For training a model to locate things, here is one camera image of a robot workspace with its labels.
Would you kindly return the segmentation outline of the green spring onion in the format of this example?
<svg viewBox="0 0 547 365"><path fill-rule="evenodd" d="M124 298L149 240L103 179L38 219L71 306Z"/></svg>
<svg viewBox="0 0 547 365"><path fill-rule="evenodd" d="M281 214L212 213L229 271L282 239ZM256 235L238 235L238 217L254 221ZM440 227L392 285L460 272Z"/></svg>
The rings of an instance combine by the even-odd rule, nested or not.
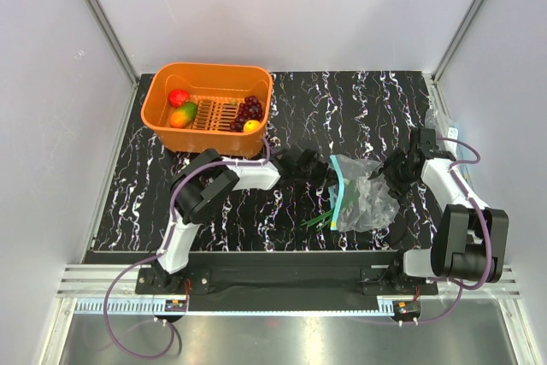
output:
<svg viewBox="0 0 547 365"><path fill-rule="evenodd" d="M360 196L355 181L343 179L340 184L328 187L330 209L300 224L301 227L329 227L331 231L342 231L342 219L348 217Z"/></svg>

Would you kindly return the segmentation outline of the clear zip top bag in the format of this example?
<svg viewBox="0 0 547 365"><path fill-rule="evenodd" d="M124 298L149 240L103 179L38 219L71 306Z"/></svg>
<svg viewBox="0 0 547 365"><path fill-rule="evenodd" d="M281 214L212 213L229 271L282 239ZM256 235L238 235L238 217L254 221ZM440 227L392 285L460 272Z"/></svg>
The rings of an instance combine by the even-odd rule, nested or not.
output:
<svg viewBox="0 0 547 365"><path fill-rule="evenodd" d="M360 194L351 214L342 219L342 231L337 232L363 233L388 227L395 220L400 206L389 196L383 175L368 180L381 163L370 159L351 159L344 155L331 155L330 162L331 168L338 174L340 186L344 185L343 179L355 181Z"/></svg>

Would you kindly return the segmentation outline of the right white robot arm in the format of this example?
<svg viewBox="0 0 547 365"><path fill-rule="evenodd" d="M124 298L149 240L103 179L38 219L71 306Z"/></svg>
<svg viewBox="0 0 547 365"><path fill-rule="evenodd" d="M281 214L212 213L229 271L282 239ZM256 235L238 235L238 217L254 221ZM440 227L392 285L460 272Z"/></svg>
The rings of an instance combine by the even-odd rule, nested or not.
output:
<svg viewBox="0 0 547 365"><path fill-rule="evenodd" d="M421 182L442 209L431 247L404 251L388 272L393 291L407 293L417 286L419 278L453 280L467 290L501 279L509 217L479 198L462 177L451 152L436 148L396 150L371 178L381 178L397 200Z"/></svg>

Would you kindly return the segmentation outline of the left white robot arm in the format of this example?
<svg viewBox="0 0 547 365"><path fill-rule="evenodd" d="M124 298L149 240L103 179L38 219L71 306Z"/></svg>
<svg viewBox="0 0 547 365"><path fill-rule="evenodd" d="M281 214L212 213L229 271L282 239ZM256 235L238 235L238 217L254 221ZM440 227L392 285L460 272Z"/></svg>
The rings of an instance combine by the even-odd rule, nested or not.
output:
<svg viewBox="0 0 547 365"><path fill-rule="evenodd" d="M338 176L315 150L297 146L268 152L260 160L203 151L175 176L170 187L168 227L151 263L155 283L167 293L183 286L199 227L209 224L232 192L272 191L297 183L330 187L338 183Z"/></svg>

